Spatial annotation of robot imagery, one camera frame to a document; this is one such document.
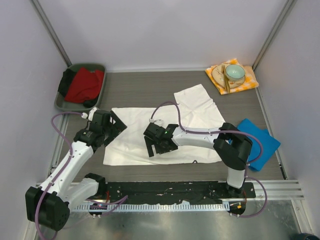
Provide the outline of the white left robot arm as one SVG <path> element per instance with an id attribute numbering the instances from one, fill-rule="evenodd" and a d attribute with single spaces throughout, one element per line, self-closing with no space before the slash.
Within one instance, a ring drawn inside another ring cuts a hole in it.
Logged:
<path id="1" fill-rule="evenodd" d="M 106 179 L 101 175 L 88 173 L 76 186 L 71 183 L 98 148 L 109 145 L 127 128 L 114 111 L 94 107 L 81 116 L 87 125 L 68 144 L 65 157 L 39 187 L 31 186 L 25 193 L 27 219 L 54 231 L 65 226 L 71 211 L 83 201 L 106 195 Z"/>

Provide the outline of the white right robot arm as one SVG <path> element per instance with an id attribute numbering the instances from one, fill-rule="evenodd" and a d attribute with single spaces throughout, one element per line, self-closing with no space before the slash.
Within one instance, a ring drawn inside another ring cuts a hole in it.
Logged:
<path id="1" fill-rule="evenodd" d="M 245 173 L 253 142 L 231 123 L 219 128 L 184 128 L 169 124 L 166 128 L 150 123 L 144 141 L 150 157 L 165 154 L 178 147 L 191 146 L 214 150 L 227 166 L 226 193 L 233 198 L 244 191 Z"/>

